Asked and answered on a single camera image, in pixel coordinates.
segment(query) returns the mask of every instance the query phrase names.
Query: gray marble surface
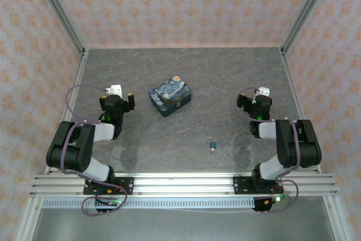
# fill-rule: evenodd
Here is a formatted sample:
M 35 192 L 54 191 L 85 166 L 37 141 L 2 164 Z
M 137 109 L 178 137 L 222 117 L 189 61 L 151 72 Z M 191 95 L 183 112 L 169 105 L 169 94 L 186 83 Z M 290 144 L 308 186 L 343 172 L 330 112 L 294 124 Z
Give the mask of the gray marble surface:
M 172 76 L 192 89 L 192 101 L 163 118 L 148 91 Z M 274 141 L 255 139 L 235 100 L 250 86 L 271 89 L 271 117 L 297 119 L 296 104 L 277 48 L 90 50 L 82 83 L 121 84 L 134 93 L 115 141 L 94 143 L 93 156 L 115 170 L 242 170 L 276 154 Z M 103 93 L 80 88 L 76 111 L 97 118 Z M 217 142 L 210 153 L 207 138 Z

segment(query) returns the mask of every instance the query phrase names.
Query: starry night tin box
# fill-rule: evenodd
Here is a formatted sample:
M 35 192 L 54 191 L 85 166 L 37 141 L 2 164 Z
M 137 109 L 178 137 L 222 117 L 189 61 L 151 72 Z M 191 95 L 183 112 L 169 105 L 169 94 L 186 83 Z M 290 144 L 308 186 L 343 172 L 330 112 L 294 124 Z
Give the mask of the starry night tin box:
M 192 90 L 179 76 L 174 76 L 152 89 L 149 96 L 159 113 L 167 117 L 191 101 Z

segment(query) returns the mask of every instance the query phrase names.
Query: pink floral wallpaper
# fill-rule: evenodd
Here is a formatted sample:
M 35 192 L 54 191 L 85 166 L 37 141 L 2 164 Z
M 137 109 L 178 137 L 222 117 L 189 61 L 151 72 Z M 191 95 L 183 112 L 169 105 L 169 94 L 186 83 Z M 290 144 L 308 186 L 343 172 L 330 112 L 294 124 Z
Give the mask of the pink floral wallpaper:
M 0 0 L 0 240 L 14 240 L 80 56 L 47 0 Z
M 84 47 L 281 46 L 306 0 L 60 0 Z
M 361 240 L 361 0 L 318 0 L 287 62 Z

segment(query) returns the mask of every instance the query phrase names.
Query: small metal object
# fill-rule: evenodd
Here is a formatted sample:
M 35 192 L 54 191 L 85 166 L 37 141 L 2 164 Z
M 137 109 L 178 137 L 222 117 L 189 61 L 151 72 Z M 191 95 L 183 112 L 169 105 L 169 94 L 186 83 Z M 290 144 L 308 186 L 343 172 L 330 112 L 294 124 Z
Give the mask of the small metal object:
M 210 153 L 213 153 L 215 151 L 215 148 L 217 148 L 217 143 L 212 141 L 212 138 L 208 138 L 208 142 L 209 142 Z

